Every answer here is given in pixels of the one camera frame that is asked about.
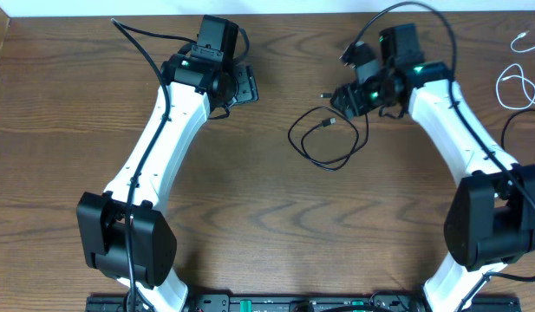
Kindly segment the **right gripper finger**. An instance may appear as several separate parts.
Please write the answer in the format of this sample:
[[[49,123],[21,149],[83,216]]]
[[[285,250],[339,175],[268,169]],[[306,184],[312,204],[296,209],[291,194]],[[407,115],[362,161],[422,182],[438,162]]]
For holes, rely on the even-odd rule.
[[[353,100],[353,91],[351,84],[343,84],[335,89],[330,98],[331,104],[351,104]]]
[[[334,97],[330,100],[330,104],[339,114],[343,115],[345,118],[350,120],[356,117],[354,108],[346,98]]]

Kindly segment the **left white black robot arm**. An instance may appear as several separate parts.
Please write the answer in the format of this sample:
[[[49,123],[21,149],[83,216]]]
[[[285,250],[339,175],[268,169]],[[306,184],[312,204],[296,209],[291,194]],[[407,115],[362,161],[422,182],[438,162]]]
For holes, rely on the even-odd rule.
[[[173,263],[177,239],[166,221],[173,182],[198,130],[222,109],[258,100],[247,54],[235,55],[246,38],[236,23],[204,16],[196,39],[161,66],[151,117],[127,162],[103,192],[85,192],[76,207],[88,267],[128,287],[114,302],[88,302],[106,311],[181,311],[188,296]]]

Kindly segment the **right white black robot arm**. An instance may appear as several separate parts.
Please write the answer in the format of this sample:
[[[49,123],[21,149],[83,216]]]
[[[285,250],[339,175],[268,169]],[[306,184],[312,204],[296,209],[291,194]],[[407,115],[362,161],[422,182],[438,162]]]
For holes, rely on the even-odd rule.
[[[421,308],[468,309],[486,283],[535,250],[535,165],[521,165],[485,130],[452,70],[426,60],[413,24],[384,29],[379,43],[379,53],[362,41],[344,50],[356,78],[331,105],[349,118],[400,106],[433,141],[457,190],[444,223],[447,255],[424,283]]]

